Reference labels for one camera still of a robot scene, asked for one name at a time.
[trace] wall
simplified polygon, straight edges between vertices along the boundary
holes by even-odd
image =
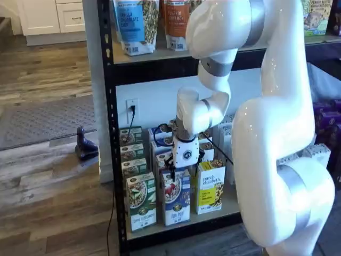
[[[17,0],[1,0],[0,17],[11,18],[13,33],[22,35]]]
[[[261,95],[261,70],[250,69],[234,71],[229,79],[231,85],[231,103],[228,114],[235,113],[240,104],[248,99]],[[117,106],[119,126],[129,126],[127,122],[126,100],[138,98],[139,120],[135,125],[143,128],[155,127],[160,123],[168,123],[176,116],[177,90],[183,86],[195,87],[200,98],[207,98],[212,91],[205,88],[197,77],[185,77],[165,81],[131,84],[119,86],[117,90]]]

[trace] drawer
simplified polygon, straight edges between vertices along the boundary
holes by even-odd
[[[81,3],[82,0],[56,0],[57,4]]]
[[[82,3],[57,4],[60,32],[85,31]]]

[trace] metal shelf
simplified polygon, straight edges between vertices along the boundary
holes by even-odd
[[[110,25],[109,0],[97,0],[97,7],[120,254],[127,255],[132,250],[241,223],[236,194],[229,190],[224,194],[225,200],[220,211],[203,215],[193,213],[191,221],[171,227],[164,227],[160,222],[153,227],[135,233],[129,232],[129,226],[126,225],[129,220],[125,214],[123,177],[119,156],[116,86],[195,76],[197,75],[198,60],[191,58],[187,52],[173,52],[166,49],[166,44],[162,39],[163,31],[159,32],[155,53],[136,57],[124,55],[120,44],[115,41],[116,33],[112,31]],[[241,49],[233,64],[233,70],[259,68],[264,54],[264,45]],[[306,38],[306,55],[307,61],[341,58],[341,38],[330,35]]]

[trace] gray rug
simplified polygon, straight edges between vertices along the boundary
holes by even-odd
[[[0,117],[0,150],[95,131],[92,96],[30,103],[5,109]]]

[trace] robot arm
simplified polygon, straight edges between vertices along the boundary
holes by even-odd
[[[199,79],[215,92],[202,101],[178,94],[177,119],[183,124],[180,131],[188,131],[188,141],[182,138],[177,147],[175,134],[173,156],[178,148],[186,152],[197,142],[196,133],[224,117],[231,97],[227,80],[238,48],[268,44],[262,97],[237,111],[232,150],[244,224],[270,255],[312,253],[335,196],[328,171],[314,160],[276,166],[277,159],[303,149],[314,135],[303,31],[300,0],[206,0],[192,13],[186,31],[191,55],[200,58]]]

